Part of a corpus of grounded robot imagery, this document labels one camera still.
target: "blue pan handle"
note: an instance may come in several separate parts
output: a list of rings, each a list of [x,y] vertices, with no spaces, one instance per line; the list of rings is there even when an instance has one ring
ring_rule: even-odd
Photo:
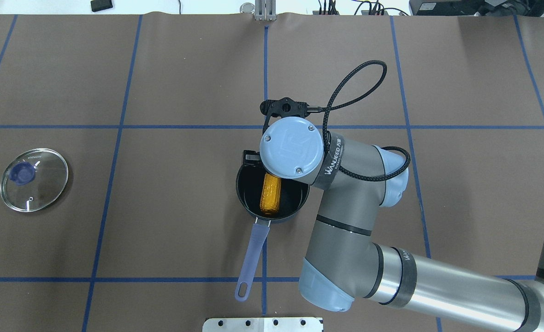
[[[256,223],[251,227],[247,252],[245,252],[243,266],[241,267],[241,273],[237,280],[235,296],[236,300],[240,302],[247,300],[247,297],[249,296],[251,284],[254,281],[255,269],[260,260],[260,253],[262,252],[264,241],[266,241],[266,237],[270,231],[270,224],[268,224],[268,226],[260,225],[257,221],[258,220],[256,219]],[[245,292],[240,292],[241,288],[245,288]]]

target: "white bracket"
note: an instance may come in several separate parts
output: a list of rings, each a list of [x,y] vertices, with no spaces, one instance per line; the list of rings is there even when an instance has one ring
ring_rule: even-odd
[[[251,319],[208,319],[202,332],[323,332],[317,317],[266,317]]]
[[[255,0],[256,21],[276,21],[276,0]]]

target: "yellow corn cob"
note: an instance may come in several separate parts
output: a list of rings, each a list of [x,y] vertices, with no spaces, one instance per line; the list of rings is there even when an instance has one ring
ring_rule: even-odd
[[[280,183],[281,178],[266,172],[260,198],[260,210],[267,216],[278,213],[280,208]]]

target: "handle hole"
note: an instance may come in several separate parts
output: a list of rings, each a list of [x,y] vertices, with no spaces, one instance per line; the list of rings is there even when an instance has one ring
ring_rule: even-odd
[[[240,296],[240,297],[245,296],[245,292],[246,292],[246,291],[247,291],[247,283],[242,282],[242,283],[239,285],[239,296]]]

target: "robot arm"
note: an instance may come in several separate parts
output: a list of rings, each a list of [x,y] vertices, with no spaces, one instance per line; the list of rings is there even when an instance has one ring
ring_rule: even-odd
[[[266,169],[325,192],[303,261],[301,294],[330,311],[347,311],[362,297],[393,308],[461,321],[496,331],[544,331],[544,249],[536,281],[488,277],[371,242],[380,206],[393,206],[408,172],[381,182],[403,159],[373,145],[331,136],[324,154],[319,132],[305,119],[289,117],[270,126],[260,143]]]

